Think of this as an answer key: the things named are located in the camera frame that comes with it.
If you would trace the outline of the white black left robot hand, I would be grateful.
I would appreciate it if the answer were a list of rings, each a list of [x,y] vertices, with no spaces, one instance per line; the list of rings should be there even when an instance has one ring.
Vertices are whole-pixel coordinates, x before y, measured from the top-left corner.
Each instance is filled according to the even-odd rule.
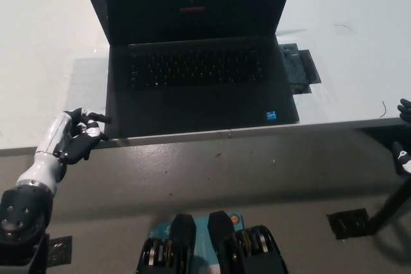
[[[109,124],[111,121],[111,117],[84,108],[66,110],[52,120],[36,152],[47,153],[69,165],[81,159],[88,160],[100,141],[109,140],[99,124]]]

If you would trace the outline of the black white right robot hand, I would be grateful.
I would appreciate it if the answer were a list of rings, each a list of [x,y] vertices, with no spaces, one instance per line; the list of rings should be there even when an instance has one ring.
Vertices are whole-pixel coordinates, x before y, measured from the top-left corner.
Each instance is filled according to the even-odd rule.
[[[398,110],[400,112],[399,117],[407,124],[410,124],[410,101],[400,99]],[[396,173],[402,176],[410,176],[410,150],[404,149],[398,141],[395,141],[392,144],[392,154],[396,164]]]

